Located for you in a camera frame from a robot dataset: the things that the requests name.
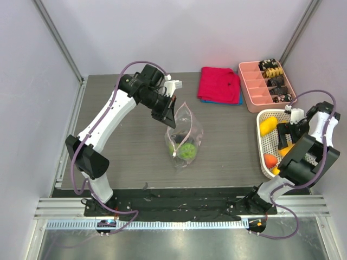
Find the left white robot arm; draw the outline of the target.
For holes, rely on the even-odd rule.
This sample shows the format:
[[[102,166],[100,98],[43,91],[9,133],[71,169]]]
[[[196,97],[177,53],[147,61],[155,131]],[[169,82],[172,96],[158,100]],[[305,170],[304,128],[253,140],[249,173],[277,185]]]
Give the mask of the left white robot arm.
[[[113,190],[107,178],[110,161],[101,153],[113,131],[138,104],[151,111],[151,117],[171,128],[176,127],[174,107],[180,80],[153,62],[143,61],[144,68],[133,75],[121,71],[114,90],[101,111],[77,136],[69,135],[65,144],[71,159],[70,178],[74,181],[74,169],[84,176],[82,188],[74,187],[77,195],[87,187],[96,199],[97,210],[103,216],[115,211]]]

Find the grey toy fish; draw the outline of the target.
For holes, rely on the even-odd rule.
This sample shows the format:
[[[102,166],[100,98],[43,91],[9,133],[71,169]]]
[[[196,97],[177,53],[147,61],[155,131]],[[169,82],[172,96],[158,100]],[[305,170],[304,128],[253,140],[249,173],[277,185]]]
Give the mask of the grey toy fish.
[[[189,142],[190,137],[187,137],[188,132],[177,132],[171,135],[173,141],[176,144],[181,144],[181,143],[185,143],[185,142]]]

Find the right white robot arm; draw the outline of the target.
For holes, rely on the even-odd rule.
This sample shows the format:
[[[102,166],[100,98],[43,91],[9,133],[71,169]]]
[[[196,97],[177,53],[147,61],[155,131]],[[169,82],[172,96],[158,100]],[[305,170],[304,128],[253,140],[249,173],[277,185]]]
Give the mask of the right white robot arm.
[[[277,151],[281,156],[278,170],[271,180],[255,186],[242,204],[252,214],[266,213],[276,199],[288,191],[312,187],[336,162],[340,152],[332,143],[333,130],[340,114],[326,101],[311,107],[307,113],[287,108],[288,122],[275,122],[260,135],[276,133]]]

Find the clear pink zip top bag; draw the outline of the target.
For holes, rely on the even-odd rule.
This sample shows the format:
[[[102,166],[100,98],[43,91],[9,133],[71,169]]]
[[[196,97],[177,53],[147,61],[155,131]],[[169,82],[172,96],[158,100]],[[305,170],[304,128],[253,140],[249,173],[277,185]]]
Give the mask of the clear pink zip top bag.
[[[190,107],[183,103],[174,114],[176,128],[168,127],[165,143],[176,171],[188,167],[197,157],[204,130]]]

